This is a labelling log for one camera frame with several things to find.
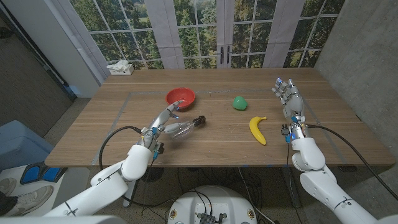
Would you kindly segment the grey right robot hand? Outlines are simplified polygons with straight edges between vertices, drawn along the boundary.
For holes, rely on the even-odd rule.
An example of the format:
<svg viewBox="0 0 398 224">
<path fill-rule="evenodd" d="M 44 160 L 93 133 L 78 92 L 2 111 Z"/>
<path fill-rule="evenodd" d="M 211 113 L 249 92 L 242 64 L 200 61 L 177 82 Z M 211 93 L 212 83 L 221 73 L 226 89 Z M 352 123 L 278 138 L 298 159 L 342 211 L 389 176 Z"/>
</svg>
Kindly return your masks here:
<svg viewBox="0 0 398 224">
<path fill-rule="evenodd" d="M 292 79 L 287 82 L 277 78 L 272 92 L 283 106 L 282 114 L 287 124 L 282 125 L 281 133 L 287 143 L 293 140 L 309 137 L 305 127 L 305 107 L 301 94 Z"/>
</svg>

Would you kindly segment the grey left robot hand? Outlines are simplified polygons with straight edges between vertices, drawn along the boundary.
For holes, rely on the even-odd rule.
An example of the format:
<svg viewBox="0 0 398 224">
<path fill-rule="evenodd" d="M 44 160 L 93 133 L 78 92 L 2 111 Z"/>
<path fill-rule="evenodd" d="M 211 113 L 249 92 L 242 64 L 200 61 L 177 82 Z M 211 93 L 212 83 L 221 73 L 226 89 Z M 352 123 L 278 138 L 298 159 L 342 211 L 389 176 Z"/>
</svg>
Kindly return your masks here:
<svg viewBox="0 0 398 224">
<path fill-rule="evenodd" d="M 166 109 L 164 109 L 157 117 L 155 117 L 150 123 L 149 127 L 142 130 L 143 138 L 138 140 L 136 144 L 144 146 L 150 151 L 154 151 L 160 147 L 160 143 L 158 143 L 157 138 L 161 133 L 177 134 L 178 131 L 181 131 L 183 128 L 186 128 L 189 124 L 191 124 L 190 121 L 186 121 L 165 125 L 169 118 L 179 119 L 179 117 L 176 114 L 173 114 L 173 112 L 179 109 L 179 104 L 181 103 L 183 103 L 183 100 L 175 101 L 166 107 Z"/>
</svg>

